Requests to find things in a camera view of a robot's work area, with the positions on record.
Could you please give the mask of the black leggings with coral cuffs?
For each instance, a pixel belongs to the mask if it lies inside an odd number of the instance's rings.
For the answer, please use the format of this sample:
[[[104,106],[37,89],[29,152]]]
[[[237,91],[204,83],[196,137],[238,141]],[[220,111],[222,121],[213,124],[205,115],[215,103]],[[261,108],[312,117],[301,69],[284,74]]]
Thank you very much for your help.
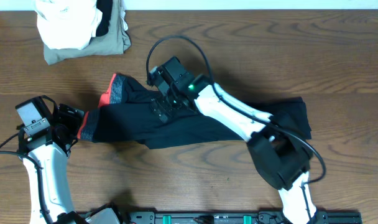
[[[240,139],[219,121],[190,110],[179,110],[162,122],[150,107],[158,96],[159,92],[146,89],[136,79],[115,73],[98,107],[85,113],[78,139],[136,141],[149,149]]]

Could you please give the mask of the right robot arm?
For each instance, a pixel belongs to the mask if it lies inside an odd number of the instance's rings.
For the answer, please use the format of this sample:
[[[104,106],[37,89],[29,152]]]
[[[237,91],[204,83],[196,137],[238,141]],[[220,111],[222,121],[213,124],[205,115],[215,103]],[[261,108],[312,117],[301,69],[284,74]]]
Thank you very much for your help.
[[[162,94],[154,101],[154,111],[162,121],[185,108],[220,122],[246,142],[256,171],[278,190],[286,221],[316,222],[308,187],[313,151],[289,116],[246,105],[208,77],[194,76],[177,57],[147,70],[147,84]]]

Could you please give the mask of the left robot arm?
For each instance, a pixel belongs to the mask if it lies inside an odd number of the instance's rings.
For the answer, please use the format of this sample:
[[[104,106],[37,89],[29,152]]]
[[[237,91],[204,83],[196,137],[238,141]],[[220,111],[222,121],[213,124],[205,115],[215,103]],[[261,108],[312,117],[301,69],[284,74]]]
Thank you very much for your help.
[[[71,147],[84,112],[64,104],[46,105],[48,96],[31,98],[16,106],[23,122],[18,154],[29,175],[31,223],[122,223],[117,207],[106,204],[88,213],[73,206],[67,179]]]

